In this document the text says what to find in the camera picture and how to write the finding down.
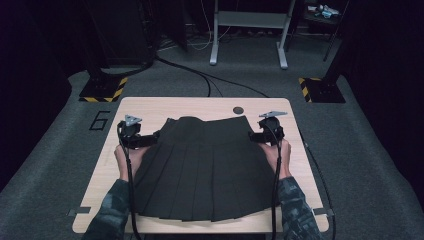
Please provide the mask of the white metal desk frame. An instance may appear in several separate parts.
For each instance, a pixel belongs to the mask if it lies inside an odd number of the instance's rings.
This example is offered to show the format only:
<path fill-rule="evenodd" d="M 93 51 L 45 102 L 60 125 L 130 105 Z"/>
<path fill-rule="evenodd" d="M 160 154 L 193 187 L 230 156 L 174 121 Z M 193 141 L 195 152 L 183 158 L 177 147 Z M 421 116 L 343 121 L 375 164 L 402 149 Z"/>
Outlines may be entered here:
<path fill-rule="evenodd" d="M 280 68 L 286 70 L 288 62 L 284 47 L 295 3 L 296 0 L 289 0 L 289 7 L 286 13 L 264 13 L 221 11 L 219 9 L 219 0 L 214 0 L 213 43 L 209 64 L 215 66 L 218 62 L 218 30 L 220 26 L 281 29 L 281 39 L 276 43 L 276 48 Z"/>

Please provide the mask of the black stand base striped tape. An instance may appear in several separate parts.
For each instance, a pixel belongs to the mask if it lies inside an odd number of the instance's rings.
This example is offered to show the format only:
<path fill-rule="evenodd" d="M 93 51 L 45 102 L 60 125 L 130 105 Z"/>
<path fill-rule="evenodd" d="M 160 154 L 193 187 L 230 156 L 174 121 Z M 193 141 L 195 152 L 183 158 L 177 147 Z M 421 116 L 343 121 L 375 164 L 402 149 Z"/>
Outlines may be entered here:
<path fill-rule="evenodd" d="M 127 82 L 125 74 L 111 74 L 100 68 L 87 70 L 89 80 L 79 94 L 84 102 L 115 102 L 123 92 Z"/>
<path fill-rule="evenodd" d="M 345 103 L 337 86 L 341 70 L 332 64 L 322 78 L 299 78 L 303 97 L 308 103 Z"/>

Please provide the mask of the black cabinet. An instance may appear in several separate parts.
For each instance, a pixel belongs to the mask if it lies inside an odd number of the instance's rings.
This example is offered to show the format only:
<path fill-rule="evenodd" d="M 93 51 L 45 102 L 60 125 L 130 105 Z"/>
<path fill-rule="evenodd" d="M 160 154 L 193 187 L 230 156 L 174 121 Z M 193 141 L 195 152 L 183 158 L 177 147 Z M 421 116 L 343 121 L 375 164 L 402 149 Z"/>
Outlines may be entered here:
<path fill-rule="evenodd" d="M 110 67 L 153 64 L 155 20 L 150 0 L 84 0 Z"/>

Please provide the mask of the black pleated skirt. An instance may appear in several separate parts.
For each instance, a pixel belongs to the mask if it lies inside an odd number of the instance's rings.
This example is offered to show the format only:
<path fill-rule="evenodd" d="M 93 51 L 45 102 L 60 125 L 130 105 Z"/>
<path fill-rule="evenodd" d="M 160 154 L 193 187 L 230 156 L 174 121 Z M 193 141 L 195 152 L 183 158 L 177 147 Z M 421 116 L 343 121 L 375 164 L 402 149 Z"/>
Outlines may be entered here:
<path fill-rule="evenodd" d="M 134 179 L 135 212 L 221 221 L 271 207 L 274 173 L 246 117 L 168 119 Z"/>

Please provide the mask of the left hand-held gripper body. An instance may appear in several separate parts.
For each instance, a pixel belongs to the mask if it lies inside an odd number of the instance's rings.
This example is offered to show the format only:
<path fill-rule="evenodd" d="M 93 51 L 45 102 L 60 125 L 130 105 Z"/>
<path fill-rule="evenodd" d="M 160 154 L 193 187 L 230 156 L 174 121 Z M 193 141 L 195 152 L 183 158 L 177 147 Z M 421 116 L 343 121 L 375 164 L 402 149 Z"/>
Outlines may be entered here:
<path fill-rule="evenodd" d="M 140 135 L 141 118 L 126 115 L 117 125 L 117 134 L 119 142 L 126 148 L 137 149 L 140 147 L 148 147 L 147 140 L 151 135 Z"/>

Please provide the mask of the dark shelf with clutter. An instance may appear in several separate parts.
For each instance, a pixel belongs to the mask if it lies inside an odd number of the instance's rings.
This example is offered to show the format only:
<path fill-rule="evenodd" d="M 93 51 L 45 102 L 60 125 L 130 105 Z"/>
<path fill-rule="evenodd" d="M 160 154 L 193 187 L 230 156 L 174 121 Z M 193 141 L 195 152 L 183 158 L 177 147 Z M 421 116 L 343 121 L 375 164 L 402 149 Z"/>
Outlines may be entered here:
<path fill-rule="evenodd" d="M 328 48 L 323 61 L 326 61 L 338 35 L 350 0 L 316 0 L 316 3 L 304 3 L 301 19 L 312 25 L 329 29 Z"/>

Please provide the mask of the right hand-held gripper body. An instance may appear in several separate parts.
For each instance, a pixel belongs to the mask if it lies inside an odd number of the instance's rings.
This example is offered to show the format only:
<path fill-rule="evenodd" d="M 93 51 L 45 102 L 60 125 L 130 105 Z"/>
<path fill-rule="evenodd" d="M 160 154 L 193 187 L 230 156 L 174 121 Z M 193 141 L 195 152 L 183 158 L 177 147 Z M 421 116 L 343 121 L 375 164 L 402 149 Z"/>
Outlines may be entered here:
<path fill-rule="evenodd" d="M 278 116 L 282 115 L 286 115 L 286 112 L 270 111 L 261 115 L 262 120 L 259 121 L 259 127 L 263 132 L 259 136 L 259 143 L 270 143 L 274 146 L 284 138 L 284 130 L 278 119 Z"/>

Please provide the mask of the person's right hand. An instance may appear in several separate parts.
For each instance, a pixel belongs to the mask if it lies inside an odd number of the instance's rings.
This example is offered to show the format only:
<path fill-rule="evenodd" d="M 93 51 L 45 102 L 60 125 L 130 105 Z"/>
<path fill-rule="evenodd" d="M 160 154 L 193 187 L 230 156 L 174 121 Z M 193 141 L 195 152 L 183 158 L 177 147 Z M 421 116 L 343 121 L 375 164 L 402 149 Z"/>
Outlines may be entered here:
<path fill-rule="evenodd" d="M 277 168 L 280 168 L 279 180 L 292 176 L 289 169 L 291 145 L 287 140 L 283 139 L 274 146 L 259 143 L 259 147 L 263 150 L 272 170 L 276 171 Z"/>

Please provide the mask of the person's left hand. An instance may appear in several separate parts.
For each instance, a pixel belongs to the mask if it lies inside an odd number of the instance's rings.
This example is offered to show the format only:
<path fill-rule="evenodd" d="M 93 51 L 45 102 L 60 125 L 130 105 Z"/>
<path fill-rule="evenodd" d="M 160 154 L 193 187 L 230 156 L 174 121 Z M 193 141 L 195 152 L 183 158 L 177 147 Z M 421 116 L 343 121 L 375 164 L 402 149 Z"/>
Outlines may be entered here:
<path fill-rule="evenodd" d="M 127 153 L 124 149 L 118 145 L 114 150 L 114 155 L 117 160 L 119 169 L 119 178 L 123 181 L 128 182 L 129 179 L 133 178 L 140 168 L 143 156 L 149 150 L 148 147 L 141 147 L 138 149 L 129 149 Z M 131 163 L 131 172 L 128 172 L 127 160 Z"/>

